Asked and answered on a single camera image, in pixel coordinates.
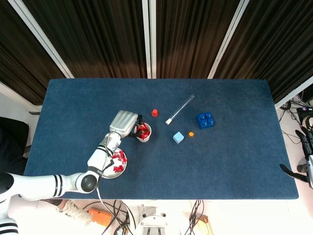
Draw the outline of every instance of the orange device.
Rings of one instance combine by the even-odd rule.
[[[92,221],[97,222],[104,227],[107,227],[112,219],[111,213],[100,211],[95,208],[90,208],[88,214],[90,214]]]

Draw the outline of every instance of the red bottle cap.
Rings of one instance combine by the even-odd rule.
[[[158,116],[158,110],[157,109],[153,109],[152,112],[151,112],[151,115],[153,117],[157,117]]]

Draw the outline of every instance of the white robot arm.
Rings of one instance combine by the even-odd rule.
[[[19,194],[26,200],[39,200],[60,197],[69,191],[92,192],[104,169],[113,165],[112,155],[121,144],[121,139],[131,133],[138,119],[142,122],[142,117],[132,112],[121,110],[117,113],[110,124],[110,132],[105,135],[88,160],[88,169],[85,173],[34,177],[0,173],[0,234],[18,234],[15,220],[9,218],[7,214],[9,201],[13,195]]]

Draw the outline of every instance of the orange object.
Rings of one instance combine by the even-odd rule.
[[[88,214],[90,214],[92,221],[96,222],[97,224],[101,224],[104,227],[107,227],[112,219],[111,213],[100,211],[95,208],[89,209]]]
[[[189,131],[189,132],[188,132],[188,136],[191,137],[191,138],[193,138],[193,137],[195,136],[195,133],[194,133],[193,131]]]
[[[151,115],[153,117],[157,117],[158,116],[158,110],[157,109],[153,109],[152,112],[151,112]]]

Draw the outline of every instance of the black chair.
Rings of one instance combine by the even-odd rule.
[[[30,150],[28,132],[26,123],[0,117],[0,172],[23,175],[27,163],[23,154]]]

